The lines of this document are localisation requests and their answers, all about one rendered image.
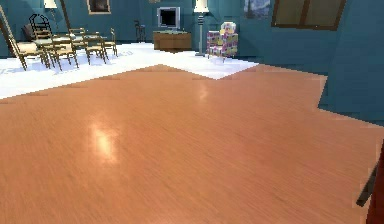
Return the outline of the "brown wooden television stand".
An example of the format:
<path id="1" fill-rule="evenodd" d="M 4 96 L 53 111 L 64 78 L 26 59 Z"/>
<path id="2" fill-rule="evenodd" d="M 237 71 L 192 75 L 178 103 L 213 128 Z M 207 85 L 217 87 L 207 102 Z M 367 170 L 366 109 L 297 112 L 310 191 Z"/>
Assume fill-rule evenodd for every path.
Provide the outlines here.
<path id="1" fill-rule="evenodd" d="M 182 52 L 192 49 L 191 34 L 185 31 L 154 31 L 155 50 L 166 52 Z"/>

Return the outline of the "white shade floor lamp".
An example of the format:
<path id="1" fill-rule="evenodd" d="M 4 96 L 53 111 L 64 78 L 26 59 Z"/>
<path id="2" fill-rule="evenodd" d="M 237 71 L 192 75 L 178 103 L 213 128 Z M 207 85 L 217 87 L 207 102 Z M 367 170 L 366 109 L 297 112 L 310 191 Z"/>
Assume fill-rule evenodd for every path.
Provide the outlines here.
<path id="1" fill-rule="evenodd" d="M 199 26 L 199 51 L 196 56 L 204 56 L 202 45 L 203 45 L 203 25 L 204 15 L 209 12 L 208 0 L 195 0 L 194 12 L 198 14 L 198 26 Z"/>
<path id="2" fill-rule="evenodd" d="M 55 3 L 55 0 L 43 0 L 44 3 L 44 8 L 48 9 L 51 14 L 53 21 L 55 22 L 55 25 L 58 25 L 57 20 L 56 20 L 56 15 L 55 15 L 55 10 L 57 9 L 57 5 Z"/>

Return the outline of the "black small stand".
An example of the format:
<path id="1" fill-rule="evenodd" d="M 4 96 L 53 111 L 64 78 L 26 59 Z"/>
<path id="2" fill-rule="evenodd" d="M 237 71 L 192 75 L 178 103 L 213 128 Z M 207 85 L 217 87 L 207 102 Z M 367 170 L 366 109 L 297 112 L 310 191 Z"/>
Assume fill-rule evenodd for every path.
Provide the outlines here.
<path id="1" fill-rule="evenodd" d="M 138 20 L 134 21 L 134 26 L 136 30 L 136 40 L 138 42 L 144 42 L 146 40 L 145 26 Z"/>

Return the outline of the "grey framed television set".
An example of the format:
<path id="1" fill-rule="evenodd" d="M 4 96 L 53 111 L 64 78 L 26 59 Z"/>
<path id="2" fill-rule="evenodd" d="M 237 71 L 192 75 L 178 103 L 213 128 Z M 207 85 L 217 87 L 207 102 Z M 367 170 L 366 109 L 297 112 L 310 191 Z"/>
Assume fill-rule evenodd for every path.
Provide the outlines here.
<path id="1" fill-rule="evenodd" d="M 179 7 L 159 7 L 157 9 L 158 26 L 169 29 L 180 28 L 180 8 Z"/>

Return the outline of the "wooden dining chair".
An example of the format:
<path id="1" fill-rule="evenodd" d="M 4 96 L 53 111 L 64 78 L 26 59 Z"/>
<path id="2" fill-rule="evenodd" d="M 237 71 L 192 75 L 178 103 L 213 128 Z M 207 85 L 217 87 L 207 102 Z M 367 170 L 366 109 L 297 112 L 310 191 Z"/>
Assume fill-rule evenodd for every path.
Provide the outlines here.
<path id="1" fill-rule="evenodd" d="M 49 30 L 37 30 L 34 32 L 34 35 L 35 44 L 45 52 L 51 66 L 54 67 L 52 33 Z"/>
<path id="2" fill-rule="evenodd" d="M 10 37 L 9 41 L 13 47 L 16 57 L 20 60 L 24 70 L 27 70 L 26 58 L 31 56 L 39 57 L 42 64 L 44 64 L 47 68 L 50 67 L 50 63 L 47 59 L 46 53 L 43 50 L 38 49 L 34 43 L 19 46 L 19 44 L 13 37 Z"/>
<path id="3" fill-rule="evenodd" d="M 117 56 L 117 44 L 116 44 L 116 34 L 113 28 L 110 29 L 111 39 L 104 42 L 104 46 L 107 49 L 111 49 L 113 54 Z"/>
<path id="4" fill-rule="evenodd" d="M 108 59 L 105 49 L 105 41 L 98 33 L 85 35 L 83 37 L 83 42 L 85 44 L 85 52 L 88 61 L 90 60 L 92 53 L 95 53 L 103 61 Z"/>
<path id="5" fill-rule="evenodd" d="M 58 64 L 59 69 L 62 69 L 60 57 L 65 56 L 68 63 L 74 59 L 76 67 L 79 67 L 76 49 L 73 46 L 72 39 L 69 34 L 60 34 L 52 36 L 54 64 Z"/>
<path id="6" fill-rule="evenodd" d="M 85 29 L 73 28 L 69 30 L 70 37 L 72 39 L 73 46 L 76 49 L 84 49 L 86 43 L 84 42 Z"/>

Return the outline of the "blue night sky painting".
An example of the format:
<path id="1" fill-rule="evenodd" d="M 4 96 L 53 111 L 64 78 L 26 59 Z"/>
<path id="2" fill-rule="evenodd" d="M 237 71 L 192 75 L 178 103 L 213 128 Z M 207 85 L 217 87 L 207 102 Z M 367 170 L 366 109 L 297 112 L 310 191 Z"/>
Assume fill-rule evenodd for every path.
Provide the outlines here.
<path id="1" fill-rule="evenodd" d="M 245 0 L 244 15 L 248 19 L 263 19 L 269 15 L 270 0 Z"/>

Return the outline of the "gold framed dark picture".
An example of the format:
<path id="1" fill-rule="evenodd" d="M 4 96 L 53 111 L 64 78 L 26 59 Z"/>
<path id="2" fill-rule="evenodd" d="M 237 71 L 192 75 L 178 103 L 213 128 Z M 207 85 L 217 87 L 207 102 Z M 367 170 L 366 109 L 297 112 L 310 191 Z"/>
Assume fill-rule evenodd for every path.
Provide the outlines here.
<path id="1" fill-rule="evenodd" d="M 87 7 L 90 15 L 111 13 L 109 0 L 87 0 Z"/>

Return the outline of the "glass top dining table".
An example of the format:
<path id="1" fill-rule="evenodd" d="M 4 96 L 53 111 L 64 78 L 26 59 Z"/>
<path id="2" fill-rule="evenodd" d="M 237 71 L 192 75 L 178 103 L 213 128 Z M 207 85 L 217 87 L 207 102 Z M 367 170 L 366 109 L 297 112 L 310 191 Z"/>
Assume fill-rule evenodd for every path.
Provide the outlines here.
<path id="1" fill-rule="evenodd" d="M 44 50 L 53 65 L 61 66 L 60 58 L 65 56 L 69 64 L 71 64 L 71 60 L 74 60 L 75 65 L 79 66 L 77 49 L 80 47 L 85 50 L 87 60 L 90 60 L 92 52 L 102 58 L 103 61 L 108 59 L 105 37 L 100 36 L 98 33 L 81 36 L 72 34 L 56 35 L 47 39 L 37 39 L 34 43 Z"/>

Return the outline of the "brown framed window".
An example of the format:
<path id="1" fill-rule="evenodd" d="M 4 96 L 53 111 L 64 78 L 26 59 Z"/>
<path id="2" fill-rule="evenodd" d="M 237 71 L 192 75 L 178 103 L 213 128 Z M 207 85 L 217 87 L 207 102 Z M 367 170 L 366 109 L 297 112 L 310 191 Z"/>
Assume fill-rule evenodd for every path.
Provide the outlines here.
<path id="1" fill-rule="evenodd" d="M 272 27 L 336 31 L 347 0 L 275 0 Z"/>

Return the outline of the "dark red room door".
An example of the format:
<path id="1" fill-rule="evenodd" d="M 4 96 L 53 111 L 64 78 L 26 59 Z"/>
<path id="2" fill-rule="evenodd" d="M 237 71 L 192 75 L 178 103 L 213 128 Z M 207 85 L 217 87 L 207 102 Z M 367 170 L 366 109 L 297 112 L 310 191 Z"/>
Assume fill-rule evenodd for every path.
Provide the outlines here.
<path id="1" fill-rule="evenodd" d="M 384 142 L 376 168 L 376 177 L 366 224 L 384 224 Z"/>

